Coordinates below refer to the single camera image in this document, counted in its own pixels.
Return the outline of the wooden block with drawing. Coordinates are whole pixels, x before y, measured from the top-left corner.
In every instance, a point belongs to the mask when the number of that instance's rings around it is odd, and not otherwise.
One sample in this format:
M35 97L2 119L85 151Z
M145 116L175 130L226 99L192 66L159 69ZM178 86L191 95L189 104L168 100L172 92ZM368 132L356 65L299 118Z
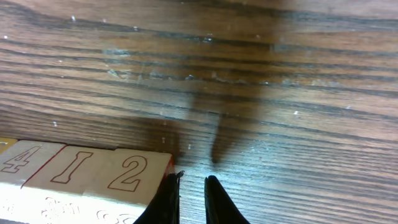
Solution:
M111 151L67 146L50 158L22 191L29 223L83 223L88 206L83 193L92 183Z

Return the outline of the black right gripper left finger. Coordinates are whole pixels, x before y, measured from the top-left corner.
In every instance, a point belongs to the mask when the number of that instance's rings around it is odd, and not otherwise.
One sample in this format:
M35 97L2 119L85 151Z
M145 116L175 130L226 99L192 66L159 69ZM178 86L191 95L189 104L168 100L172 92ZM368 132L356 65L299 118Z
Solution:
M180 178L184 171L169 174L134 224L180 223Z

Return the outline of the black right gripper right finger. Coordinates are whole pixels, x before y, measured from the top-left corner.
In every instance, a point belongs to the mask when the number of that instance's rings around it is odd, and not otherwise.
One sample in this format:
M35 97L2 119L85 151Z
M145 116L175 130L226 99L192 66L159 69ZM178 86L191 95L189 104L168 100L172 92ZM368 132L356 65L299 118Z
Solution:
M214 175L205 178L204 193L207 224L249 224Z

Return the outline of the red letter Y block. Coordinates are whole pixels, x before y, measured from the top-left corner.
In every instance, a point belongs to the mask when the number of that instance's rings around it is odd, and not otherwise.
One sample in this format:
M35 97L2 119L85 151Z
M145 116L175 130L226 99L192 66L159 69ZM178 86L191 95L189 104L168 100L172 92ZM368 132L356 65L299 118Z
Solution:
M169 153L117 149L83 194L85 223L134 223L164 177L174 171Z

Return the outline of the wooden letter A block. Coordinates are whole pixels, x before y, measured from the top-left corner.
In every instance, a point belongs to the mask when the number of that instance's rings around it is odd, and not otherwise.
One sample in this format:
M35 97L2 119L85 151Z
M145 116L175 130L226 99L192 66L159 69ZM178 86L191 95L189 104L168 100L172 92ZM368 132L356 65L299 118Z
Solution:
M22 191L22 186L64 144L18 141L1 154L1 218L22 221L33 197Z

